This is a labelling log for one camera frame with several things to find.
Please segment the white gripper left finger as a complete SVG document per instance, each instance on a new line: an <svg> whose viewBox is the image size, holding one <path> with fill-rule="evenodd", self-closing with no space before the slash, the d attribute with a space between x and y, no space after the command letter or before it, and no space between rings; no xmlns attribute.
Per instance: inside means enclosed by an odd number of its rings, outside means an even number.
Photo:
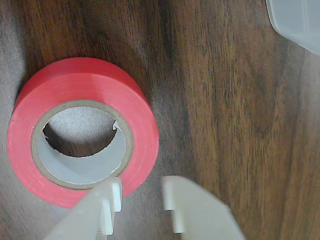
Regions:
<svg viewBox="0 0 320 240"><path fill-rule="evenodd" d="M122 210L123 184L108 177L93 187L50 231L46 240L106 240Z"/></svg>

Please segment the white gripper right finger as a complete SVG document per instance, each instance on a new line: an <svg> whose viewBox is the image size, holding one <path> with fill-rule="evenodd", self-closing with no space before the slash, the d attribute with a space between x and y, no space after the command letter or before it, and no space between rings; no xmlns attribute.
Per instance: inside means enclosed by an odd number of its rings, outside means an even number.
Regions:
<svg viewBox="0 0 320 240"><path fill-rule="evenodd" d="M244 240L230 208L190 179L161 179L163 207L171 212L172 228L182 240Z"/></svg>

